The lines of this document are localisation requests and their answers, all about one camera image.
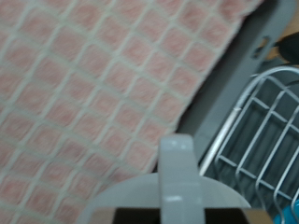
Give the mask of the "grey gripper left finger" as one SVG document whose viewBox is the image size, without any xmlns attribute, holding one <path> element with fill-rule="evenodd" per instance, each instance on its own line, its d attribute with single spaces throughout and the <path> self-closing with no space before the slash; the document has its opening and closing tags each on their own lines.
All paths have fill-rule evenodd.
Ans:
<svg viewBox="0 0 299 224">
<path fill-rule="evenodd" d="M 88 224 L 161 224 L 160 210 L 155 208 L 99 208 Z"/>
</svg>

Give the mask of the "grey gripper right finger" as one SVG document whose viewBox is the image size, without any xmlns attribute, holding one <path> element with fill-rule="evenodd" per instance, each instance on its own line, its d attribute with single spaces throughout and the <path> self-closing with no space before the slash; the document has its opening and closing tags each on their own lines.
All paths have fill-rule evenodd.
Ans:
<svg viewBox="0 0 299 224">
<path fill-rule="evenodd" d="M 274 224 L 271 217 L 260 209 L 208 208 L 206 224 Z"/>
</svg>

